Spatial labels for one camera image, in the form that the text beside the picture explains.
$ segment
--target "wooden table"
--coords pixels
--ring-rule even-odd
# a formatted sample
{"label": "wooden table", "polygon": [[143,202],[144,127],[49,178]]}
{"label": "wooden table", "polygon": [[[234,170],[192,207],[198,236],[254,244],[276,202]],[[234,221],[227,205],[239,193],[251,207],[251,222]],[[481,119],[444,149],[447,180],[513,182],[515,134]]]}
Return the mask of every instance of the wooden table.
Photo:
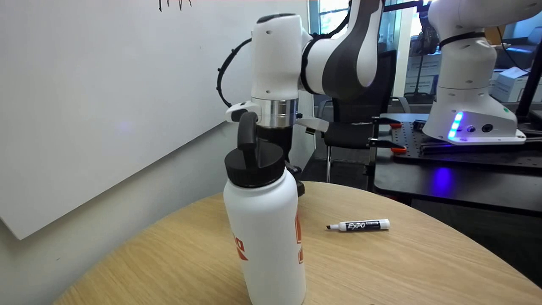
{"label": "wooden table", "polygon": [[[407,205],[327,183],[300,200],[305,305],[542,304],[542,290],[469,237]],[[347,219],[381,232],[331,232]],[[102,259],[58,304],[249,304],[222,198],[156,222]]]}

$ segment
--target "whiteboard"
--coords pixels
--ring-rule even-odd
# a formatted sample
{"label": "whiteboard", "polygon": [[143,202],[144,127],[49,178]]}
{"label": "whiteboard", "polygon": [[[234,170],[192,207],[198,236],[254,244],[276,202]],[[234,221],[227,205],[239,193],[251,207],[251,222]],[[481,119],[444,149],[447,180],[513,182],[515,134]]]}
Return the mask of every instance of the whiteboard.
{"label": "whiteboard", "polygon": [[0,219],[15,237],[220,124],[217,66],[261,15],[305,12],[298,0],[158,4],[0,0]]}

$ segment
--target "black desk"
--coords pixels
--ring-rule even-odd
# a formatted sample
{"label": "black desk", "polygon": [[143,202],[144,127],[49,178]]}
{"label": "black desk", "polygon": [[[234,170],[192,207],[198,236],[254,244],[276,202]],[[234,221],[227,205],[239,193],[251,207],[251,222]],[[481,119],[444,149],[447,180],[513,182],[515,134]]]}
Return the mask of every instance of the black desk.
{"label": "black desk", "polygon": [[[400,122],[425,121],[419,114],[385,115]],[[542,214],[542,176],[493,168],[398,163],[378,149],[375,190],[407,198],[429,198]]]}

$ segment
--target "floor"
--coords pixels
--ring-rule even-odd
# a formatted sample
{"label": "floor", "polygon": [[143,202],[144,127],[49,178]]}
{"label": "floor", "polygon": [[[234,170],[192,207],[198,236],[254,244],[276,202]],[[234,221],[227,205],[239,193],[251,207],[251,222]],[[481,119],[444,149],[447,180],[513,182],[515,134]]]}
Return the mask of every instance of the floor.
{"label": "floor", "polygon": [[[368,158],[369,154],[364,151],[334,153],[337,161],[332,166],[332,183],[366,190],[364,161]],[[302,180],[325,182],[325,146],[322,143],[305,166]],[[517,215],[422,200],[414,200],[412,205],[478,241],[542,288],[541,215]]]}

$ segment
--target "black bottle cap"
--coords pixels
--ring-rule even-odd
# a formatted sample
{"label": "black bottle cap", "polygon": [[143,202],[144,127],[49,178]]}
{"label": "black bottle cap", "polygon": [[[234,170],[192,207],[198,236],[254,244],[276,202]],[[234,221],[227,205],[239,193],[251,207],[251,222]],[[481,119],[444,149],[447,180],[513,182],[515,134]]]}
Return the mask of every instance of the black bottle cap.
{"label": "black bottle cap", "polygon": [[278,182],[285,173],[283,149],[256,137],[258,115],[242,114],[237,149],[225,156],[229,180],[241,188],[261,188]]}

